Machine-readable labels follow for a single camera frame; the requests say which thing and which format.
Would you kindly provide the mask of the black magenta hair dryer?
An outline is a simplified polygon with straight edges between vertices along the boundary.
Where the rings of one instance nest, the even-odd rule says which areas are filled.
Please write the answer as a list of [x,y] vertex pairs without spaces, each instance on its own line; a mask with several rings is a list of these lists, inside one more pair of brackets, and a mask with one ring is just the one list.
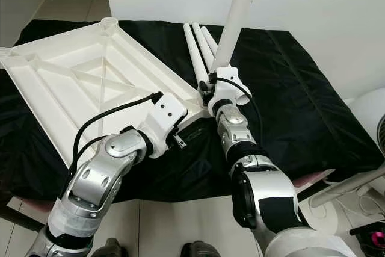
[[350,229],[366,257],[385,257],[385,222],[373,222]]

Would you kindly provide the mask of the black metal table leg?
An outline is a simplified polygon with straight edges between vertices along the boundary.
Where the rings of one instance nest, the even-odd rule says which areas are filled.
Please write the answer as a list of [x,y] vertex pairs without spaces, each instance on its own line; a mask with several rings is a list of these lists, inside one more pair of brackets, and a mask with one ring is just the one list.
[[41,222],[28,217],[27,215],[24,215],[21,212],[8,207],[7,205],[2,205],[0,207],[0,217],[16,224],[16,226],[21,226],[34,232],[39,232],[45,226]]

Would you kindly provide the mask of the white plastic children table top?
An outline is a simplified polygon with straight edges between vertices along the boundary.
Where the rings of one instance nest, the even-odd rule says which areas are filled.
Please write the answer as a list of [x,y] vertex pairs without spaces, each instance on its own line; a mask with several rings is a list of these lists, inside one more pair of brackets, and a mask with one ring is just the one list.
[[188,111],[180,129],[208,116],[200,94],[113,17],[1,48],[0,62],[67,166],[86,120],[130,101],[175,96]]

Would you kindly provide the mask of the grey robot foot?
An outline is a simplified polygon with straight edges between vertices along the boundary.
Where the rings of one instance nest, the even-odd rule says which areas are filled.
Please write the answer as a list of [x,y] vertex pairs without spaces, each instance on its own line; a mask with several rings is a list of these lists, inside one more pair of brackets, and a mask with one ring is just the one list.
[[105,245],[94,250],[91,257],[128,257],[128,251],[116,238],[108,238]]
[[204,241],[193,241],[182,246],[180,257],[221,257],[217,249]]

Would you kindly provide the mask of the grey left robot foot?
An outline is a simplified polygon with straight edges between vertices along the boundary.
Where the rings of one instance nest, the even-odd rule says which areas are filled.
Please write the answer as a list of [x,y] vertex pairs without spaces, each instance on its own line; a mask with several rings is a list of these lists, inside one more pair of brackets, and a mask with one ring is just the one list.
[[128,251],[116,238],[108,238],[105,245],[94,250],[91,257],[128,257]]

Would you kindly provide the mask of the white pedestal fan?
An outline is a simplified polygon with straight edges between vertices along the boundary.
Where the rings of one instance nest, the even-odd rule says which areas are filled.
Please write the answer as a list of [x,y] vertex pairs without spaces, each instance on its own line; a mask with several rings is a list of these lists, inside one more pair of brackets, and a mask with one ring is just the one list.
[[[361,95],[348,106],[385,156],[385,87]],[[375,170],[334,180],[338,175],[335,171],[318,182],[324,188],[310,197],[310,207],[339,205],[351,222],[350,229],[385,222],[385,161]]]

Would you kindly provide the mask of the white plastic table leg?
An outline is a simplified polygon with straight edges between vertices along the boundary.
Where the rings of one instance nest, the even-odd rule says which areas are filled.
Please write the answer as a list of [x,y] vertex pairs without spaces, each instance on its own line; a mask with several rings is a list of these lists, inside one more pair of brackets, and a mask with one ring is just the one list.
[[210,34],[210,31],[206,26],[201,26],[201,30],[206,40],[206,43],[209,46],[210,51],[215,55],[219,48],[217,41],[214,39],[212,34]]
[[204,64],[203,57],[201,56],[200,48],[196,43],[196,38],[193,35],[191,25],[189,23],[185,23],[182,29],[184,31],[185,42],[187,43],[187,47],[189,49],[189,55],[196,77],[194,86],[195,88],[199,88],[200,83],[206,83],[206,81],[208,81],[206,66]]
[[193,23],[192,27],[198,46],[200,48],[201,56],[203,56],[204,62],[206,64],[207,72],[214,72],[214,53],[212,52],[206,37],[206,35],[209,35],[208,31],[206,28],[202,28],[198,23]]
[[226,66],[231,61],[242,27],[247,22],[248,10],[252,1],[232,1],[223,33],[220,37],[219,46],[215,53],[214,64],[212,65],[214,69]]

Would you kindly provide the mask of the grey right robot foot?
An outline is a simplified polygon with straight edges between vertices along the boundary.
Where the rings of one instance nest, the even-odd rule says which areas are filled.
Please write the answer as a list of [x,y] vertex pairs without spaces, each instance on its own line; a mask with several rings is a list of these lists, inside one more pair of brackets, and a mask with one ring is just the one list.
[[182,246],[180,257],[221,257],[217,249],[204,241],[193,241]]

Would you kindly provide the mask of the black table cloth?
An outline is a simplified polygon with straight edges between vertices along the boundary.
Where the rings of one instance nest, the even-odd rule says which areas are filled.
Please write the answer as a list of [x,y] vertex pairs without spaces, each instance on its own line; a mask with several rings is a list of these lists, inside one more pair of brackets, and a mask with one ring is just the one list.
[[[259,144],[292,180],[329,169],[348,178],[385,163],[376,141],[288,31],[242,29],[233,64],[260,112]],[[0,188],[23,199],[53,201],[66,185],[68,168],[4,70],[0,82]],[[198,120],[180,136],[184,149],[174,147],[131,168],[116,202],[230,194],[214,122]]]

